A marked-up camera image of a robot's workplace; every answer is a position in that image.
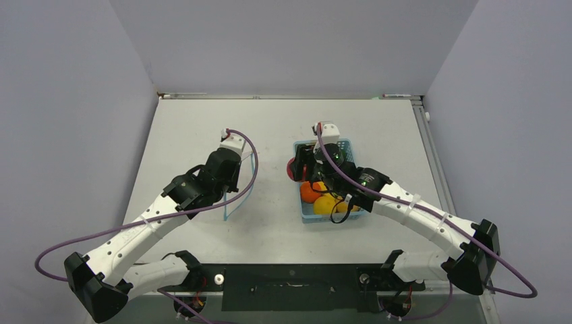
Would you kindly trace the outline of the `clear zip top bag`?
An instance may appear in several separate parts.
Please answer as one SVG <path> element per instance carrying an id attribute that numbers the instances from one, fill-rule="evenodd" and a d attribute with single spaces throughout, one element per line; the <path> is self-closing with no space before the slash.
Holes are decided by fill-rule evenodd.
<path id="1" fill-rule="evenodd" d="M 231 198 L 227 198 L 227 193 L 224 193 L 223 195 L 224 221 L 227 221 L 228 218 L 246 202 L 252 193 L 254 180 L 256 179 L 256 172 L 258 171 L 256 151 L 250 150 L 249 152 L 242 153 L 241 163 L 243 163 L 247 158 L 250 159 L 251 175 L 246 182 L 246 186 L 243 189 L 239 189 L 239 192 Z"/>

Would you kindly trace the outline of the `red apple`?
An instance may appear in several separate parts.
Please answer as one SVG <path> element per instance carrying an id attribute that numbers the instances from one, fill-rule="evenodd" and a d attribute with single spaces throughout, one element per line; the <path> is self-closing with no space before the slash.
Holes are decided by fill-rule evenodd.
<path id="1" fill-rule="evenodd" d="M 308 161 L 306 158 L 292 157 L 287 163 L 287 175 L 293 182 L 308 181 Z"/>

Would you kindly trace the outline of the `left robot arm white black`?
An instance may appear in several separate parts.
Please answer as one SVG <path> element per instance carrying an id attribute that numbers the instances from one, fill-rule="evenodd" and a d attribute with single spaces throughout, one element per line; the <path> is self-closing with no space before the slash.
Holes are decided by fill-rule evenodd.
<path id="1" fill-rule="evenodd" d="M 174 177 L 130 228 L 84 256 L 75 252 L 65 259 L 69 286 L 96 323 L 113 318 L 129 300 L 147 292 L 169 286 L 193 290 L 204 283 L 200 262 L 186 250 L 145 265 L 136 261 L 192 219 L 196 209 L 238 191 L 242 153 L 241 148 L 220 146 L 204 165 Z"/>

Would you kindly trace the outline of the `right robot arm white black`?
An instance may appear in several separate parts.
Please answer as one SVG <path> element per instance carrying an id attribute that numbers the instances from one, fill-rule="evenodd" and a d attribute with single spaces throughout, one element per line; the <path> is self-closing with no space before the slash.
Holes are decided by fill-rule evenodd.
<path id="1" fill-rule="evenodd" d="M 500 255 L 497 226 L 483 219 L 476 223 L 456 217 L 404 190 L 389 176 L 358 167 L 335 144 L 326 145 L 333 168 L 321 149 L 299 144 L 287 164 L 295 182 L 323 182 L 326 192 L 348 198 L 349 204 L 409 228 L 439 247 L 438 252 L 414 256 L 402 252 L 382 268 L 381 280 L 390 289 L 415 280 L 449 280 L 456 288 L 479 296 Z"/>

